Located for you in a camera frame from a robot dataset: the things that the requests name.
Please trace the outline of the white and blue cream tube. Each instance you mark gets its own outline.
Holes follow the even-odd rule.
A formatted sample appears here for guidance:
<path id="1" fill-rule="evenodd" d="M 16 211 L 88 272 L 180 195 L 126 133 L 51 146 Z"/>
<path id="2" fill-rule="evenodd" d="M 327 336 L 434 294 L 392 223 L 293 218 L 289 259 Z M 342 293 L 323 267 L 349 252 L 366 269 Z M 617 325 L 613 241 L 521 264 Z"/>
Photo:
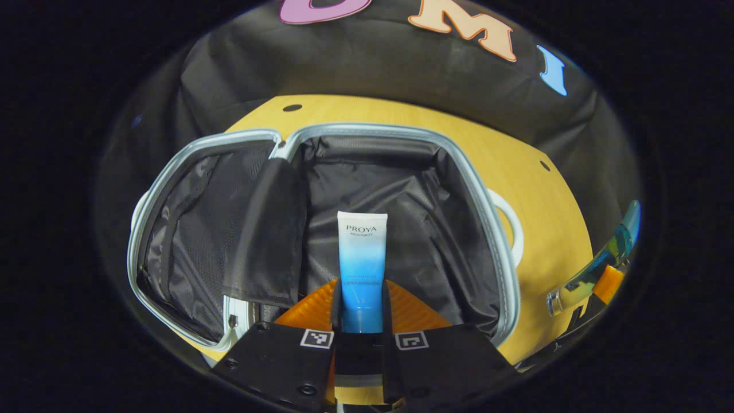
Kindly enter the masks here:
<path id="1" fill-rule="evenodd" d="M 341 329 L 348 334 L 380 334 L 388 215 L 340 211 L 337 220 Z"/>

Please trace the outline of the black backdrop cloth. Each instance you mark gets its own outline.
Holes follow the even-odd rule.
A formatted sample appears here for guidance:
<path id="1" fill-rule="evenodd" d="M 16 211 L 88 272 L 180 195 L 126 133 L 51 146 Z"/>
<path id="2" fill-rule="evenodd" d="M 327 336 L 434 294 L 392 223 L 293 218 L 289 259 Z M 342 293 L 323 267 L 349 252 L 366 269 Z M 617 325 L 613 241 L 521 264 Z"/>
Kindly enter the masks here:
<path id="1" fill-rule="evenodd" d="M 598 250 L 644 188 L 606 92 L 561 49 L 506 17 L 517 62 L 412 26 L 420 0 L 375 0 L 340 20 L 288 25 L 267 2 L 197 35 L 145 72 L 107 133 L 93 230 L 103 273 L 126 275 L 136 202 L 170 158 L 276 96 L 390 99 L 482 123 L 544 152 Z"/>

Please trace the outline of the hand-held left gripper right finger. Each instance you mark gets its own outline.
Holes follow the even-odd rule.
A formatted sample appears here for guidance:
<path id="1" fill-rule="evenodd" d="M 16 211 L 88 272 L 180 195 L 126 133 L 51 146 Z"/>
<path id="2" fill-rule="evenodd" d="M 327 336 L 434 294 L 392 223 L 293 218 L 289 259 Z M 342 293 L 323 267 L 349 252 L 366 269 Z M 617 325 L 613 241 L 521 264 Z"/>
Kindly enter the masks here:
<path id="1" fill-rule="evenodd" d="M 473 324 L 449 324 L 403 287 L 382 285 L 382 396 L 406 411 L 461 411 L 522 374 Z"/>

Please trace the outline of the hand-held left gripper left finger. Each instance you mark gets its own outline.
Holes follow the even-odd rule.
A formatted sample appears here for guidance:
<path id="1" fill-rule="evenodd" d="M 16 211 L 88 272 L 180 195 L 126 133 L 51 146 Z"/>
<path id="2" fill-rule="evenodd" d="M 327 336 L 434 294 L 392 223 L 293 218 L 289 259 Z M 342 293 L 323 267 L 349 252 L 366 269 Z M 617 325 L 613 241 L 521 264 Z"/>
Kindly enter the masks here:
<path id="1" fill-rule="evenodd" d="M 338 280 L 273 322 L 257 322 L 213 367 L 213 374 L 262 402 L 298 413 L 334 413 L 334 322 Z"/>

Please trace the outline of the clear bottle with blue cap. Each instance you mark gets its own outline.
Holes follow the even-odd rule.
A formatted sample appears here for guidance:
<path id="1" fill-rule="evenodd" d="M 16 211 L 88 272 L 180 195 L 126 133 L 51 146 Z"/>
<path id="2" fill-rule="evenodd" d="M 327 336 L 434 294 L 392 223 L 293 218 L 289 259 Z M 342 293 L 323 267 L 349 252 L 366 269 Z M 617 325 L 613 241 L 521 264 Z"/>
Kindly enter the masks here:
<path id="1" fill-rule="evenodd" d="M 641 204 L 633 200 L 627 207 L 627 212 L 612 238 L 592 261 L 579 270 L 574 277 L 548 293 L 547 307 L 550 316 L 553 317 L 568 309 L 573 309 L 577 304 L 589 298 L 593 287 L 598 283 L 608 265 L 611 267 L 626 265 L 627 270 L 631 255 L 639 240 L 641 217 Z"/>

